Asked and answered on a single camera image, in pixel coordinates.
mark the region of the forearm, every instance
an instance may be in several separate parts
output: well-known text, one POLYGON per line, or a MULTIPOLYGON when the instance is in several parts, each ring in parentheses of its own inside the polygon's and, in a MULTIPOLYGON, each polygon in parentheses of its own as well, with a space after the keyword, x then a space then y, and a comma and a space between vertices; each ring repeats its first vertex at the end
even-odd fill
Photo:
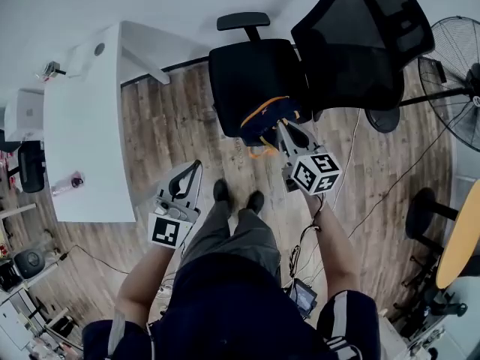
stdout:
MULTIPOLYGON (((305 198, 313 217, 320 207, 320 201, 317 198, 305 198)), ((359 290, 358 255, 328 203, 313 222, 320 228, 316 237, 325 269, 328 297, 342 290, 359 290)))
POLYGON ((115 307, 127 320, 144 325, 175 250, 151 247, 135 265, 118 291, 115 307))

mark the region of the black stool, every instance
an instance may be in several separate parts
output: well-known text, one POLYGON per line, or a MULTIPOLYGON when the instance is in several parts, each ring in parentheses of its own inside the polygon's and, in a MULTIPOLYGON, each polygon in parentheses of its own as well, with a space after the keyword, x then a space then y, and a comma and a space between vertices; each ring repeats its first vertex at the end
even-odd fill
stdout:
POLYGON ((423 188, 413 197, 410 203, 408 213, 406 214, 405 232, 410 239, 421 242, 436 254, 441 255, 443 253, 443 247, 423 236, 430 226, 434 214, 455 221, 458 216, 458 211, 436 202, 433 189, 423 188))

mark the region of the mesh chair back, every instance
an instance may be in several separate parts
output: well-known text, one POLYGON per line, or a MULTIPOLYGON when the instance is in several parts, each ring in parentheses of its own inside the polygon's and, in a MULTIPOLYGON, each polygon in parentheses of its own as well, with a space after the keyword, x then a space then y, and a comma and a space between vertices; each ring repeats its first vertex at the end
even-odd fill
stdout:
POLYGON ((402 69, 434 48, 416 0, 320 0, 292 36, 321 109, 396 107, 402 69))

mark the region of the foot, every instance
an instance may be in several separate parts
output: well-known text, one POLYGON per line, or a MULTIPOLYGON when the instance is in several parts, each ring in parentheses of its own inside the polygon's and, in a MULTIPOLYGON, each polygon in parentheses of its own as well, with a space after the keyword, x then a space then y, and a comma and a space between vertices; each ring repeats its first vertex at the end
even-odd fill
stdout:
POLYGON ((262 210, 264 202, 265 202, 265 197, 263 196, 263 193, 260 192, 259 190, 256 190, 248 198, 246 208, 251 209, 258 215, 259 212, 262 210))
POLYGON ((230 212, 232 211, 233 201, 228 191, 227 182, 223 178, 220 178, 215 182, 213 186, 213 198, 215 199, 215 202, 226 201, 228 209, 230 212))

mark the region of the fan base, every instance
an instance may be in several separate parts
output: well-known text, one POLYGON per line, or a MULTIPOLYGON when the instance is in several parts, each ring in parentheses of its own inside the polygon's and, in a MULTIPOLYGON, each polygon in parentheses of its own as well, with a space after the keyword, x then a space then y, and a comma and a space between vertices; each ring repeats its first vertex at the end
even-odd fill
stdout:
POLYGON ((389 111, 366 109, 365 115, 373 129, 382 134, 389 134, 394 131, 400 122, 400 108, 389 111))

